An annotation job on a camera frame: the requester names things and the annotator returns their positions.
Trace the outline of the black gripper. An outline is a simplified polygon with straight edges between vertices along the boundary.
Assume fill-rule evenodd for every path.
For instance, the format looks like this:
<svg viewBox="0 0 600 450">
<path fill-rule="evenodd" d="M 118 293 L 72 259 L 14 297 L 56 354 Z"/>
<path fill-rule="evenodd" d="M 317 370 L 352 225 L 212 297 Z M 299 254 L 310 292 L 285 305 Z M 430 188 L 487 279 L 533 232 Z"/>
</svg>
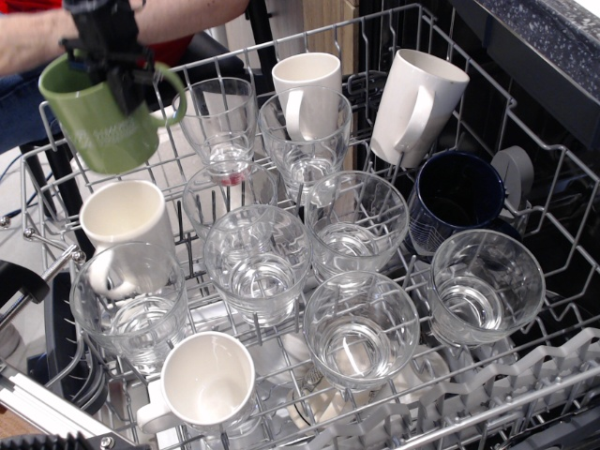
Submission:
<svg viewBox="0 0 600 450">
<path fill-rule="evenodd" d="M 64 37 L 69 67 L 90 86 L 104 83 L 125 116 L 142 104 L 153 107 L 156 74 L 153 51 L 138 41 L 136 9 L 129 1 L 64 1 L 78 36 Z"/>
</svg>

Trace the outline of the person forearm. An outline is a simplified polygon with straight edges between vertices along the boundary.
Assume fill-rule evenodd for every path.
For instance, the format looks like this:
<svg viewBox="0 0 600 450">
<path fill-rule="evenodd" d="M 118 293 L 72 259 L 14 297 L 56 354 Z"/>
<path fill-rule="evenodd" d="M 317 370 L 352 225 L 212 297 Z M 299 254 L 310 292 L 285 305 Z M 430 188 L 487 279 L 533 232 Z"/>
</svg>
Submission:
<svg viewBox="0 0 600 450">
<path fill-rule="evenodd" d="M 227 23 L 247 8 L 246 1 L 133 1 L 138 41 L 156 44 Z M 1 74 L 21 73 L 53 60 L 60 41 L 75 38 L 71 14 L 62 9 L 8 14 L 1 18 Z"/>
</svg>

